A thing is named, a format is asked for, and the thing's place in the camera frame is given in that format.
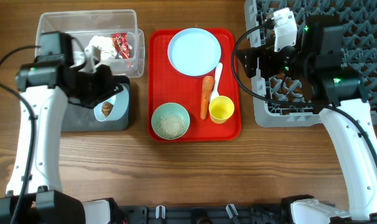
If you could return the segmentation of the brown walnut shell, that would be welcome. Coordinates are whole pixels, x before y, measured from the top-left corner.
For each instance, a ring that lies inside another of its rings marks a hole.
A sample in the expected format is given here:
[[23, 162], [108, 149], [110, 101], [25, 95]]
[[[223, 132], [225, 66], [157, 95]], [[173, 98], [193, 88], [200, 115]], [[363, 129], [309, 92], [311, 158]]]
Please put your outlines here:
[[109, 115], [110, 115], [110, 113], [111, 113], [111, 111], [112, 111], [112, 109], [113, 109], [113, 104], [111, 104], [111, 103], [109, 103], [108, 101], [106, 101], [106, 102], [104, 102], [103, 104], [102, 104], [102, 107], [101, 107], [101, 112], [102, 112], [102, 114], [107, 118]]

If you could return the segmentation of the small light blue bowl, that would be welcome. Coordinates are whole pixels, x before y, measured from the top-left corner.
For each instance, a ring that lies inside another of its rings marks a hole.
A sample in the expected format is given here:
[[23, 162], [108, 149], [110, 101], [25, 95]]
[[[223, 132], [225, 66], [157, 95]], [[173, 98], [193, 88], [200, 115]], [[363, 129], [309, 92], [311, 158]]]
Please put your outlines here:
[[[122, 84], [123, 91], [108, 98], [107, 100], [99, 103], [93, 109], [94, 116], [99, 122], [105, 121], [116, 121], [119, 120], [124, 116], [124, 114], [128, 111], [129, 108], [129, 85], [126, 83]], [[108, 116], [102, 112], [103, 105], [111, 104], [113, 105], [111, 111], [109, 112]]]

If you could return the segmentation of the white tissue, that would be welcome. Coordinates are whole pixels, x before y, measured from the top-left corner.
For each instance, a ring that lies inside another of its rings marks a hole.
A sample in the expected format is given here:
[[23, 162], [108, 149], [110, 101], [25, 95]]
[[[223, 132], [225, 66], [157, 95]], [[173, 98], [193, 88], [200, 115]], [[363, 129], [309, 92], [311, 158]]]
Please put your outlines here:
[[95, 35], [91, 38], [89, 44], [85, 47], [85, 50], [88, 50], [92, 47], [96, 47], [100, 50], [100, 59], [102, 60], [112, 59], [115, 58], [115, 56], [117, 56], [117, 52], [115, 50], [111, 37]]

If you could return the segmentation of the red snack wrapper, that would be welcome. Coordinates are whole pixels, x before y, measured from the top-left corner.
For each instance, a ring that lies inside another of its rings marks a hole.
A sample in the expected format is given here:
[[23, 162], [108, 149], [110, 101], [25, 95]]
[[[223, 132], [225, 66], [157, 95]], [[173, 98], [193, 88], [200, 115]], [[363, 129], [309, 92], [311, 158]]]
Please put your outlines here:
[[116, 51], [115, 59], [131, 58], [131, 46], [128, 44], [127, 33], [112, 34], [111, 40], [113, 41], [113, 46]]

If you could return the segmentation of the green bowl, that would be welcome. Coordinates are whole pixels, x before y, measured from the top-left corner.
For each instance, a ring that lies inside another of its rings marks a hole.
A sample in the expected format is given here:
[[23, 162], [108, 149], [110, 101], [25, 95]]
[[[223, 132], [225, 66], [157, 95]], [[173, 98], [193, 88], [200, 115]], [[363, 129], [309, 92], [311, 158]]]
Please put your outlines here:
[[164, 103], [164, 104], [160, 105], [158, 108], [156, 108], [156, 110], [153, 112], [152, 118], [151, 118], [151, 128], [155, 132], [155, 134], [158, 137], [160, 137], [161, 139], [164, 139], [159, 135], [156, 126], [157, 126], [157, 122], [158, 122], [159, 118], [162, 115], [165, 115], [165, 114], [168, 114], [168, 113], [176, 113], [176, 114], [181, 115], [181, 117], [183, 117], [183, 119], [185, 121], [185, 132], [184, 132], [184, 134], [185, 134], [188, 131], [189, 126], [190, 126], [190, 115], [189, 115], [188, 111], [182, 105], [180, 105], [178, 103]]

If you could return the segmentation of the white rice pile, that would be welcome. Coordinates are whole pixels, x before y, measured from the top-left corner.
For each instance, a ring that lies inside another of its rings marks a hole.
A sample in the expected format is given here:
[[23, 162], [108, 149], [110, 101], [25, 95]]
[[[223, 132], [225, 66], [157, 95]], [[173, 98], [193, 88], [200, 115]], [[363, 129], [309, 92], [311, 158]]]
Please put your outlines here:
[[184, 134], [185, 121], [179, 114], [168, 113], [159, 118], [156, 127], [162, 138], [176, 139]]

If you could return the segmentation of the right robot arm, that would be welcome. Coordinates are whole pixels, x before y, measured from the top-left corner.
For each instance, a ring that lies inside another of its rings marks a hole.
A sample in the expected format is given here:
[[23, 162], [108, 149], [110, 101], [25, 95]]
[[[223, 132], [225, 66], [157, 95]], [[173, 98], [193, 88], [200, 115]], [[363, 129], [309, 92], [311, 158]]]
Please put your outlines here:
[[290, 10], [276, 11], [263, 27], [274, 30], [274, 44], [234, 47], [231, 59], [239, 60], [250, 78], [256, 70], [266, 77], [284, 71], [310, 85], [309, 102], [297, 102], [295, 107], [319, 110], [349, 199], [345, 211], [311, 195], [286, 197], [281, 201], [281, 223], [377, 223], [377, 138], [365, 84], [356, 70], [341, 66], [343, 26], [333, 16], [309, 16], [299, 48], [295, 47], [297, 25]]

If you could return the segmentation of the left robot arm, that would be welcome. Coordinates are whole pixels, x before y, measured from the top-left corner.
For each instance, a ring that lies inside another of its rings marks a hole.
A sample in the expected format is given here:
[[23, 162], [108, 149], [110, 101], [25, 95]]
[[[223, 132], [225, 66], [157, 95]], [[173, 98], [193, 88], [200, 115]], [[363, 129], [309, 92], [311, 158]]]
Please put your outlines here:
[[130, 90], [93, 54], [76, 65], [76, 38], [59, 31], [41, 35], [40, 55], [21, 66], [12, 94], [21, 104], [14, 171], [0, 198], [0, 223], [126, 223], [112, 198], [81, 202], [63, 193], [59, 172], [60, 134], [69, 105], [93, 109]]

